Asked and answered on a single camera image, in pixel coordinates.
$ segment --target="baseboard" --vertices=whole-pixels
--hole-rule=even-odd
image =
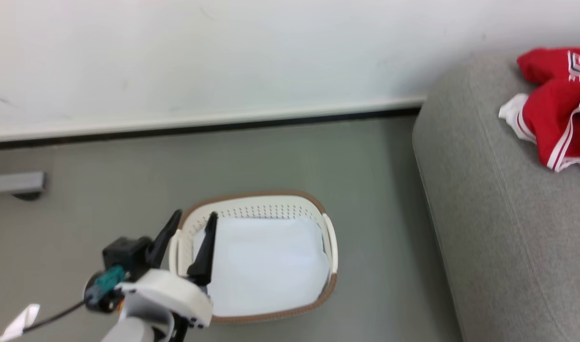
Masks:
[[[311,111],[309,115],[301,115],[296,112],[294,114],[253,115],[252,117],[242,117],[240,122],[233,122],[234,120],[227,119],[222,120],[223,123],[220,123],[220,118],[211,122],[177,119],[156,122],[135,121],[118,125],[84,125],[79,128],[58,127],[42,130],[15,130],[14,132],[0,132],[0,149],[417,115],[422,102],[422,98],[417,98],[401,104],[361,107],[363,111],[345,109]]]

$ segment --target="gray floor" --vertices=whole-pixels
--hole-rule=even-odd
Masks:
[[[153,235],[176,208],[296,189],[338,236],[338,283],[287,320],[214,325],[192,342],[461,340],[414,161],[414,117],[0,151],[0,173],[45,170],[34,203],[0,197],[0,332],[28,303],[41,318],[79,299],[120,235]],[[114,316],[84,310],[23,341],[98,341]]]

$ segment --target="basket rim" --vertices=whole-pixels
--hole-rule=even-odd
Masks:
[[[244,197],[262,197],[262,196],[298,196],[298,197],[303,197],[303,198],[309,200],[311,203],[313,203],[315,205],[315,207],[320,211],[320,214],[322,214],[322,215],[326,214],[326,210],[324,209],[322,204],[317,199],[315,199],[315,197],[309,195],[309,193],[306,193],[306,192],[294,191],[294,190],[291,190],[291,191],[255,191],[255,192],[240,193],[238,195],[227,195],[227,196],[215,197],[213,199],[206,199],[205,201],[201,201],[201,202],[198,202],[197,204],[194,204],[192,207],[185,210],[185,212],[182,214],[180,223],[178,225],[178,230],[182,230],[182,228],[184,227],[184,224],[186,222],[186,219],[188,219],[190,214],[192,214],[195,210],[197,210],[198,208],[201,208],[202,206],[205,206],[207,204],[216,203],[216,202],[242,199]]]
[[[220,196],[213,199],[206,199],[205,201],[198,202],[190,207],[188,210],[184,212],[182,215],[181,221],[179,223],[178,230],[181,230],[184,227],[186,219],[198,208],[201,206],[205,206],[207,204],[212,204],[216,202],[222,202],[227,200],[237,200],[242,199],[244,197],[262,197],[262,196],[298,196],[307,199],[311,203],[315,205],[315,207],[320,211],[320,214],[326,214],[326,210],[322,206],[322,204],[315,199],[312,195],[306,192],[297,191],[297,190],[286,190],[286,191],[256,191],[256,192],[246,192],[240,193],[237,195],[227,195],[227,196]],[[254,322],[262,322],[262,321],[272,321],[272,320],[279,320],[281,318],[287,318],[291,316],[296,316],[298,314],[304,314],[309,312],[317,307],[320,307],[332,294],[334,287],[336,286],[336,278],[337,273],[332,273],[329,281],[324,286],[322,293],[317,300],[311,304],[297,307],[294,309],[283,310],[279,312],[272,312],[272,313],[264,313],[264,314],[253,314],[249,316],[212,316],[212,323],[254,323]]]

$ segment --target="red clothing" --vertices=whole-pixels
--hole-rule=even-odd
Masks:
[[[554,171],[580,164],[580,48],[537,48],[518,58],[526,80],[541,84],[499,112],[518,138],[532,141]]]

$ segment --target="laundry basket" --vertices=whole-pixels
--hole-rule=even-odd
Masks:
[[[332,293],[338,270],[338,247],[333,224],[322,205],[311,195],[303,192],[255,192],[243,195],[212,199],[187,210],[179,228],[170,241],[170,271],[186,276],[192,264],[193,238],[205,228],[212,212],[219,217],[253,219],[296,219],[305,217],[313,220],[322,230],[324,253],[330,262],[330,273],[316,301],[309,305],[290,310],[255,314],[251,316],[213,316],[212,322],[251,323],[277,320],[297,314],[304,314],[322,305]]]

